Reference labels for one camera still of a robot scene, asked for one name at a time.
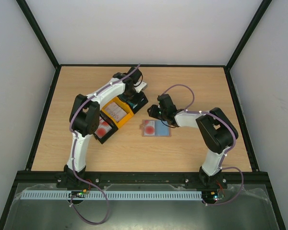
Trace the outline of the white pink card stack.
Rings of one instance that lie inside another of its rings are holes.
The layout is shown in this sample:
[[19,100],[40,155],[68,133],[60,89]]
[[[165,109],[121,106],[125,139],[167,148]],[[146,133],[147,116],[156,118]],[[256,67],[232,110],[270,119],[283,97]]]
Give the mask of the white pink card stack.
[[127,113],[119,107],[115,102],[111,102],[104,109],[116,122],[119,122],[123,119]]

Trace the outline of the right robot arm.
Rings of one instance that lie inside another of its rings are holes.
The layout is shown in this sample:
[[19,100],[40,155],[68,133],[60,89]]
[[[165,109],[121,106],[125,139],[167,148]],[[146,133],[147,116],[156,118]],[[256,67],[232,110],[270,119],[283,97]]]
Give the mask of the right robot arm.
[[227,153],[236,145],[239,137],[236,128],[218,107],[196,112],[177,109],[169,94],[162,94],[157,100],[158,105],[154,104],[147,109],[150,117],[171,128],[192,127],[200,130],[208,152],[199,169],[199,180],[202,186],[211,187],[222,172],[222,163]]

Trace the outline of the black bin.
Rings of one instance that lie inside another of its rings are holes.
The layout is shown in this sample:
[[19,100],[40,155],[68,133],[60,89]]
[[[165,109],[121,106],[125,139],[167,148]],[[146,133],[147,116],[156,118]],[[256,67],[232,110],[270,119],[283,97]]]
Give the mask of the black bin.
[[104,144],[115,132],[118,131],[118,127],[108,117],[99,117],[99,126],[94,132],[94,137],[101,144]]
[[[124,95],[123,94],[119,95],[118,98],[122,102],[126,103],[129,107],[131,107],[130,104],[129,104],[130,102],[127,102],[127,101],[124,100]],[[144,94],[143,91],[139,92],[139,102],[141,102],[141,109],[148,103],[148,99],[147,99],[147,97],[146,97],[146,95]],[[140,109],[139,110],[131,109],[131,110],[132,110],[132,112],[134,114],[136,114]]]

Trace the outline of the yellow bin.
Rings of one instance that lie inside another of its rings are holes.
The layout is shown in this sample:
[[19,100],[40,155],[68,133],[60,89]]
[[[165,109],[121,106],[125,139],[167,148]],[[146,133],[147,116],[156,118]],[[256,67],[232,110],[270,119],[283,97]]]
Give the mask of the yellow bin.
[[119,97],[115,97],[108,102],[101,111],[114,122],[118,129],[134,117],[130,106],[121,101]]

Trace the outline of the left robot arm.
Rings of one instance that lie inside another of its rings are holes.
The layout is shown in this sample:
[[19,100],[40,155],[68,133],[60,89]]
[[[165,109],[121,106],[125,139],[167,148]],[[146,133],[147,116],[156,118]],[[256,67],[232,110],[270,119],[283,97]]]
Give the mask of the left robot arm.
[[139,67],[131,67],[127,73],[114,74],[107,84],[91,94],[76,96],[69,126],[72,148],[66,164],[73,173],[80,173],[86,168],[88,144],[99,126],[100,111],[107,103],[121,95],[123,102],[136,111],[145,104]]

